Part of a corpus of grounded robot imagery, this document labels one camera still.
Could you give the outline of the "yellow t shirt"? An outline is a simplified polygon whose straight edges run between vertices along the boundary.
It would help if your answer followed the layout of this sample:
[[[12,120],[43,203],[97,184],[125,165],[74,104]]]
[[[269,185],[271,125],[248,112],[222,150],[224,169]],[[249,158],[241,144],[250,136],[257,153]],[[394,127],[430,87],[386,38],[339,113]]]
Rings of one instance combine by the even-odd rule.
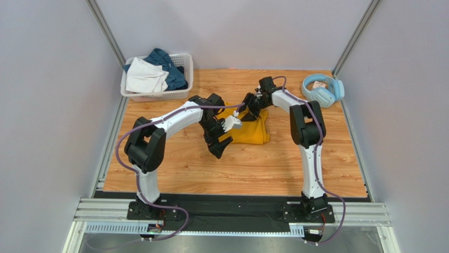
[[[267,118],[268,111],[263,109],[257,120],[243,122],[240,129],[231,129],[223,136],[219,137],[219,141],[232,137],[232,144],[243,143],[263,145],[270,140],[270,135],[266,128]]]

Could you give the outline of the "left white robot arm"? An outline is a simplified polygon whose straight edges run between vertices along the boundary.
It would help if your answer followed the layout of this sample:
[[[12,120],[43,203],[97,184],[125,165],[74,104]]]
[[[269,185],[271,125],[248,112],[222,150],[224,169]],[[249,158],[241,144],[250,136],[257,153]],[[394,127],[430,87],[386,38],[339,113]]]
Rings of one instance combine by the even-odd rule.
[[[163,116],[151,120],[140,117],[135,121],[124,147],[138,186],[136,200],[129,204],[127,219],[164,219],[169,207],[160,201],[158,167],[164,159],[166,141],[174,134],[192,124],[199,124],[209,152],[217,159],[222,157],[233,139],[227,137],[222,140],[221,137],[242,126],[241,120],[234,115],[217,117],[225,108],[224,101],[215,93],[206,99],[196,95]]]

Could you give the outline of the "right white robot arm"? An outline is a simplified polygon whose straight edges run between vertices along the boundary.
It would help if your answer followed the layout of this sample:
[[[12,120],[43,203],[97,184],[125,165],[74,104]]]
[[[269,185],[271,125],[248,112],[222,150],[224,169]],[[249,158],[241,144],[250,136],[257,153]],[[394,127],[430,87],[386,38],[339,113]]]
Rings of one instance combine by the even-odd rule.
[[[276,86],[271,76],[259,80],[254,93],[247,93],[245,105],[239,109],[242,121],[255,121],[261,111],[270,106],[289,114],[290,134],[301,154],[303,189],[300,206],[295,210],[305,221],[321,221],[328,207],[321,168],[322,143],[326,135],[324,119],[317,101],[306,101]]]

